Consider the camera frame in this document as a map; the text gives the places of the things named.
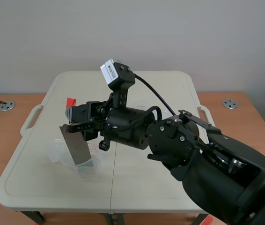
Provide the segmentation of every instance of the wooden table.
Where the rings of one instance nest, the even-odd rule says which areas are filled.
[[[11,111],[0,111],[0,175],[16,149],[20,139],[20,128],[31,109],[39,104],[44,94],[35,95],[0,95],[0,100],[16,102]],[[255,148],[265,155],[265,122],[244,93],[217,92],[198,93],[200,102],[206,106],[213,116],[216,126],[228,136]],[[232,98],[239,107],[229,110],[221,101]],[[47,225],[64,224],[106,224],[102,215],[91,213],[43,213]],[[125,215],[126,225],[169,224],[190,225],[196,214],[181,213],[135,213]],[[21,213],[7,210],[0,206],[0,225],[32,225],[33,222]],[[223,223],[214,218],[213,225]]]

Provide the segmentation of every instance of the table leg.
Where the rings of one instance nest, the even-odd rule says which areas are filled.
[[[208,216],[208,214],[206,213],[200,213],[197,218],[194,220],[194,222],[192,223],[192,225],[200,225],[203,220],[205,220],[205,218]]]
[[[124,213],[117,213],[116,215],[118,218],[118,224],[119,225],[125,225],[124,218],[123,218]]]
[[[125,225],[123,215],[124,213],[114,213],[114,214],[108,214],[103,213],[107,225],[114,225],[114,223],[118,223],[119,225]]]
[[[45,222],[43,216],[40,212],[33,212],[33,211],[21,211],[24,215],[26,215],[28,218],[33,220],[35,223],[41,225]]]
[[[102,213],[105,217],[105,221],[107,223],[107,225],[114,225],[114,219],[112,217],[112,214],[109,213]]]

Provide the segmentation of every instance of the red tag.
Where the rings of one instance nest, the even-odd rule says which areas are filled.
[[[211,225],[212,222],[213,222],[213,218],[211,218],[210,216],[207,216],[201,225]]]
[[[69,98],[69,97],[67,98],[66,108],[75,106],[75,104],[76,104],[76,99]]]

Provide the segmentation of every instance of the white wall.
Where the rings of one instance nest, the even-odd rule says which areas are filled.
[[[0,93],[46,92],[110,57],[246,91],[265,119],[265,0],[0,0]]]

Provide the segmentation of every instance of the robotic arm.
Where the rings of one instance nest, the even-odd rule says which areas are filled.
[[[104,137],[99,148],[107,151],[110,141],[145,149],[148,159],[160,161],[187,195],[203,210],[228,225],[265,224],[265,156],[225,136],[190,112],[175,115],[161,96],[128,66],[108,60],[101,66],[113,90],[105,102],[87,102],[66,110],[71,122],[64,132],[82,132],[85,141]],[[159,107],[147,111],[126,107],[129,87],[135,78],[143,81],[172,112],[162,120]],[[209,144],[199,138],[197,125],[206,130]]]

